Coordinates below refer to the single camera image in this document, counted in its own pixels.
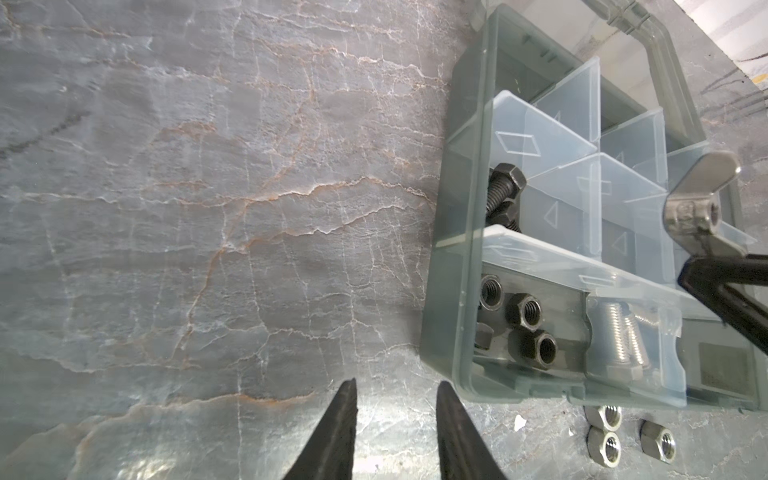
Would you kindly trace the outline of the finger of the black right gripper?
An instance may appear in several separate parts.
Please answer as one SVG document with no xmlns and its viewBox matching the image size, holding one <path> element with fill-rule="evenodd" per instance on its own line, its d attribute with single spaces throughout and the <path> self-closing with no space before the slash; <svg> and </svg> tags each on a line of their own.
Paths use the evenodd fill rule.
<svg viewBox="0 0 768 480">
<path fill-rule="evenodd" d="M 678 284 L 767 353 L 767 307 L 735 288 L 735 285 L 767 286 L 766 255 L 691 257 L 681 270 Z"/>
</svg>

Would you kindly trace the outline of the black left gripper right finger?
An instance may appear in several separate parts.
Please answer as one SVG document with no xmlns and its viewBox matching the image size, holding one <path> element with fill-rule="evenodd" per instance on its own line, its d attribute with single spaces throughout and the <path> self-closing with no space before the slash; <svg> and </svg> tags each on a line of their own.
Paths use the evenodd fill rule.
<svg viewBox="0 0 768 480">
<path fill-rule="evenodd" d="M 438 386 L 436 424 L 442 479 L 506 479 L 448 381 Z"/>
</svg>

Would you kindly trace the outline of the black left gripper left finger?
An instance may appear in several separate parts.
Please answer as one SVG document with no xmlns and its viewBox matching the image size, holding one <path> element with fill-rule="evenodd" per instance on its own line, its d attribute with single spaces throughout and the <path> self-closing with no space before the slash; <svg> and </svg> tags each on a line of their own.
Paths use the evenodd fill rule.
<svg viewBox="0 0 768 480">
<path fill-rule="evenodd" d="M 290 479 L 351 479 L 357 426 L 357 383 L 345 380 L 298 458 Z"/>
</svg>

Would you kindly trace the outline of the silver wing nut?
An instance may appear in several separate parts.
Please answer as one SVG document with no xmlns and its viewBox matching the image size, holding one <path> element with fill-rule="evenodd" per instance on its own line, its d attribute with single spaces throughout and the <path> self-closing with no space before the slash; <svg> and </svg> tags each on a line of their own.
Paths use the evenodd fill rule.
<svg viewBox="0 0 768 480">
<path fill-rule="evenodd" d="M 669 193 L 663 212 L 668 235 L 692 257 L 741 258 L 747 250 L 720 234 L 719 192 L 741 171 L 726 151 L 703 154 Z"/>
</svg>

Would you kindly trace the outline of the black hex bolt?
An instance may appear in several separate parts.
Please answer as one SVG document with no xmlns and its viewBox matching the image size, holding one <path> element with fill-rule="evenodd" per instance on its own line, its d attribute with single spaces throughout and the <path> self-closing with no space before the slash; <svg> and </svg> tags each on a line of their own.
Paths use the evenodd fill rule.
<svg viewBox="0 0 768 480">
<path fill-rule="evenodd" d="M 485 215 L 489 217 L 507 198 L 515 198 L 527 186 L 521 168 L 499 163 L 490 170 Z"/>
<path fill-rule="evenodd" d="M 509 230 L 520 233 L 519 226 L 520 208 L 515 200 L 505 200 L 487 218 L 487 225 L 501 225 Z"/>
</svg>

